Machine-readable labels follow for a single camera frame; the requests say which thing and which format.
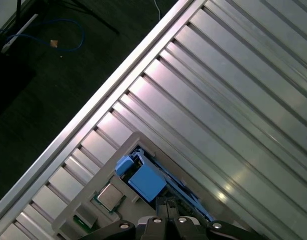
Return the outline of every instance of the dark carpet floor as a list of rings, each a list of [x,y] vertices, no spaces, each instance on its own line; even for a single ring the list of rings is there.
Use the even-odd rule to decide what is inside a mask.
[[[162,15],[176,1],[157,0]],[[85,3],[120,35],[88,14],[53,4],[44,21],[74,19],[85,30],[84,45],[74,52],[58,52],[19,38],[9,50],[35,76],[0,115],[0,199],[158,22],[153,0]],[[79,28],[69,22],[33,27],[26,33],[47,42],[58,40],[60,48],[75,47],[81,39]],[[14,81],[23,77],[19,72]]]

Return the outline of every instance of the bolt head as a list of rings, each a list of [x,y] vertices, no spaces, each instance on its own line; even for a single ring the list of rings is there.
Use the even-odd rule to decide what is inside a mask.
[[[157,217],[157,218],[154,218],[154,219],[153,219],[153,222],[156,223],[156,224],[159,224],[159,223],[162,222],[162,220],[161,220],[160,218]]]
[[[213,225],[212,225],[215,229],[221,229],[223,226],[220,224],[220,223],[214,223]]]
[[[184,218],[184,217],[179,217],[178,221],[183,224],[183,223],[187,222],[187,219]]]
[[[124,224],[120,225],[120,228],[121,229],[127,229],[127,228],[129,228],[129,225],[127,223],[124,223]]]

